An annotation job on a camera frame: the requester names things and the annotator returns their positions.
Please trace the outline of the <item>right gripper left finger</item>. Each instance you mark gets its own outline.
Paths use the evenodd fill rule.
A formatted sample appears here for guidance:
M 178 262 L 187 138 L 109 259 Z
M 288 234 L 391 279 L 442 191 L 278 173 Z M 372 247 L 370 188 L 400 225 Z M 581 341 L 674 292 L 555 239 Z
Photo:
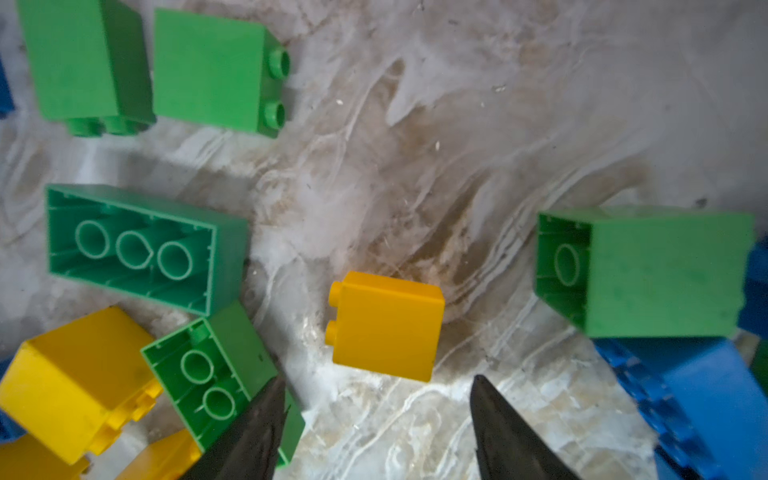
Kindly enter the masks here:
M 180 479 L 271 480 L 287 414 L 286 383 L 277 376 Z

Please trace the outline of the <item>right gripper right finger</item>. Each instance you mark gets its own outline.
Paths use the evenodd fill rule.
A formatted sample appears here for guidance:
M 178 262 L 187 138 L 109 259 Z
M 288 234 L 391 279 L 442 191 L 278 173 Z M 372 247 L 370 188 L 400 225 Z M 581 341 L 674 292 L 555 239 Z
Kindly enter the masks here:
M 483 375 L 473 379 L 470 410 L 482 479 L 579 478 Z

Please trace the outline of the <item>yellow square brick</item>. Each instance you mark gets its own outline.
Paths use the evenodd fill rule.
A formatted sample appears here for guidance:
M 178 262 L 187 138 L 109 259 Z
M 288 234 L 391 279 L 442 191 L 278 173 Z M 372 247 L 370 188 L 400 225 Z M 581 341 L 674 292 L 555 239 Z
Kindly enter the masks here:
M 332 284 L 325 333 L 337 365 L 428 382 L 445 311 L 439 287 L 350 272 Z

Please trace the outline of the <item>yellow brick mid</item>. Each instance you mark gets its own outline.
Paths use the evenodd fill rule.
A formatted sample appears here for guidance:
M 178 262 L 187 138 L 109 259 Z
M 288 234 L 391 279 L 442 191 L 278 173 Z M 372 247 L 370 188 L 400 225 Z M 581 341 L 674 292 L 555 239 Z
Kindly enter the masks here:
M 100 455 L 163 391 L 141 354 L 153 340 L 117 306 L 26 340 L 1 381 L 1 408 L 69 465 Z

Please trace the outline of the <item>light green square brick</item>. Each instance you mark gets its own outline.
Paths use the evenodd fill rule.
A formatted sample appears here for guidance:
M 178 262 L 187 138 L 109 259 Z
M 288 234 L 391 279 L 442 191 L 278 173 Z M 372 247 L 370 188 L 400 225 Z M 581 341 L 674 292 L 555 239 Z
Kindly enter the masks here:
M 262 24 L 155 10 L 153 111 L 161 117 L 278 137 L 287 119 L 288 50 Z
M 19 1 L 41 115 L 75 137 L 134 136 L 156 122 L 141 15 L 120 1 Z

